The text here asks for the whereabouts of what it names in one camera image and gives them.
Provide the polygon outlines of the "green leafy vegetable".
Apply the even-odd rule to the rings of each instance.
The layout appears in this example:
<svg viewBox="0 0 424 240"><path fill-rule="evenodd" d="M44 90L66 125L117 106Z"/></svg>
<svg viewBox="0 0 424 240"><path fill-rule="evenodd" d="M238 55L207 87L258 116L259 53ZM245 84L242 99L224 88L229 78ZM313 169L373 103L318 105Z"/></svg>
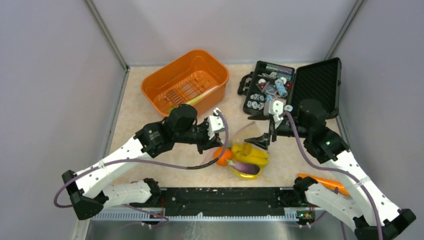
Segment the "green leafy vegetable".
<svg viewBox="0 0 424 240"><path fill-rule="evenodd" d="M217 87L218 85L215 85L207 88L205 91L200 91L191 85L171 89L165 94L165 99L170 104L170 107L166 109L165 113L167 115L170 114L173 109L182 104L193 105L213 92Z"/></svg>

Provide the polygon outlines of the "yellow banana bunch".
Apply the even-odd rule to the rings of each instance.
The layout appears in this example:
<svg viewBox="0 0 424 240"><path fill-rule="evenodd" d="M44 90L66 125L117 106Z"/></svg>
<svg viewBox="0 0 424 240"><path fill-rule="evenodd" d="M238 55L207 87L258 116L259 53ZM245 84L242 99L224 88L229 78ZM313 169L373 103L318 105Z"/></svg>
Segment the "yellow banana bunch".
<svg viewBox="0 0 424 240"><path fill-rule="evenodd" d="M236 169L230 167L229 168L230 171L237 177L241 178L241 179L245 179L245 180L255 180L257 179L263 172L262 168L259 168L258 173L256 174L249 174L249 173L242 173L240 171L237 171Z"/></svg>
<svg viewBox="0 0 424 240"><path fill-rule="evenodd" d="M242 163L249 163L258 166L266 166L269 164L270 154L263 150L257 149L252 144L244 142L243 144L234 144L231 147L233 158Z"/></svg>

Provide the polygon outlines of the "clear zip top bag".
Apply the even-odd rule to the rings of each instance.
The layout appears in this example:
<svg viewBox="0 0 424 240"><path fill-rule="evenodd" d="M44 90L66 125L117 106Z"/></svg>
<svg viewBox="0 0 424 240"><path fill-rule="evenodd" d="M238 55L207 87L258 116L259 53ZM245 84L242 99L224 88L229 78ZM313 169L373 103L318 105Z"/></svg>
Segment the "clear zip top bag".
<svg viewBox="0 0 424 240"><path fill-rule="evenodd" d="M269 164L270 153L244 140L258 133L259 127L254 121L241 127L230 135L227 149L215 164L228 168L241 179L257 179Z"/></svg>

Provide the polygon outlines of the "purple eggplant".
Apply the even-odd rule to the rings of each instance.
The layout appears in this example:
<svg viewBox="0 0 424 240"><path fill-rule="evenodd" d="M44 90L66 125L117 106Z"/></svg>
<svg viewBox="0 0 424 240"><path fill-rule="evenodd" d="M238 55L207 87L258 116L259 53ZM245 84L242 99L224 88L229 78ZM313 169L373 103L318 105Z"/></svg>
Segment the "purple eggplant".
<svg viewBox="0 0 424 240"><path fill-rule="evenodd" d="M228 166L230 166L232 169L234 169L240 174L257 175L261 170L258 165L252 163L244 163L230 159L227 159L226 162Z"/></svg>

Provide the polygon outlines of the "orange fruit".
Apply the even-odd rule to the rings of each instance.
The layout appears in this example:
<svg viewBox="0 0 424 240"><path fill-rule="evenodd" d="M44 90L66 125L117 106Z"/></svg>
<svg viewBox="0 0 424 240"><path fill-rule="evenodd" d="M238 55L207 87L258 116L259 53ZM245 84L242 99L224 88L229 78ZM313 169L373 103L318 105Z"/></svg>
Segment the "orange fruit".
<svg viewBox="0 0 424 240"><path fill-rule="evenodd" d="M212 155L212 158L215 159L215 158L219 157L220 154L222 153L223 149L224 149L223 147L219 147L217 150L215 150L213 155ZM233 159L232 151L229 148L226 148L224 150L223 155L218 158L218 160L216 161L215 164L218 165L218 166L225 167L225 166L228 165L227 160L232 160L232 159Z"/></svg>

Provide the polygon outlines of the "orange plastic basket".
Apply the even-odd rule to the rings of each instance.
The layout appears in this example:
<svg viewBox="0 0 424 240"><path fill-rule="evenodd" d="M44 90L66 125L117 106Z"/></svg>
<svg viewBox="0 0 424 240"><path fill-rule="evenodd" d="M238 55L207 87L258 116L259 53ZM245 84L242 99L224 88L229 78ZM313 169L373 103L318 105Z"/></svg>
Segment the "orange plastic basket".
<svg viewBox="0 0 424 240"><path fill-rule="evenodd" d="M145 77L140 89L160 115L168 116L165 111L170 104L165 94L169 90L190 85L203 92L209 87L218 86L191 105L201 115L224 98L229 78L230 72L223 63L206 50L194 49Z"/></svg>

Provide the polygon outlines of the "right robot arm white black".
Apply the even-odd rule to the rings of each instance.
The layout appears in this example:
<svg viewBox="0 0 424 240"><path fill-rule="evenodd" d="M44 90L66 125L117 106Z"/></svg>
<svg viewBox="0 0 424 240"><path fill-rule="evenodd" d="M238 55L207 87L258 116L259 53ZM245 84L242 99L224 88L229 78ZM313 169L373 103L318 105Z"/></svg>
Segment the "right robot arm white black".
<svg viewBox="0 0 424 240"><path fill-rule="evenodd" d="M359 240L393 240L415 220L411 209L400 208L376 186L361 168L348 144L326 125L328 112L315 99L304 99L289 111L279 100L269 100L251 120L268 120L269 129L247 140L267 150L278 136L294 137L307 163L331 172L348 192L344 197L311 178L298 178L293 200L299 206L320 207L348 226Z"/></svg>

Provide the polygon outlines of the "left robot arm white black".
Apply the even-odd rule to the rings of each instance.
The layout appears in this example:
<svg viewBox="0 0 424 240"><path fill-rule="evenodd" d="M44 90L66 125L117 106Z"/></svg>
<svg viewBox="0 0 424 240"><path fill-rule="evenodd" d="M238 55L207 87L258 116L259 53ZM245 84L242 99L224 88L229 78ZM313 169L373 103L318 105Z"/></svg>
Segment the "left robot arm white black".
<svg viewBox="0 0 424 240"><path fill-rule="evenodd" d="M229 127L220 109L214 109L202 122L198 122L197 115L193 106L181 104L161 121L143 126L125 144L92 166L64 172L61 190L67 192L76 217L87 220L105 209L129 204L156 206L162 191L154 179L126 184L114 181L138 164L156 165L155 158L171 151L175 144L196 145L200 154L226 147L229 141L221 140L220 133L227 133Z"/></svg>

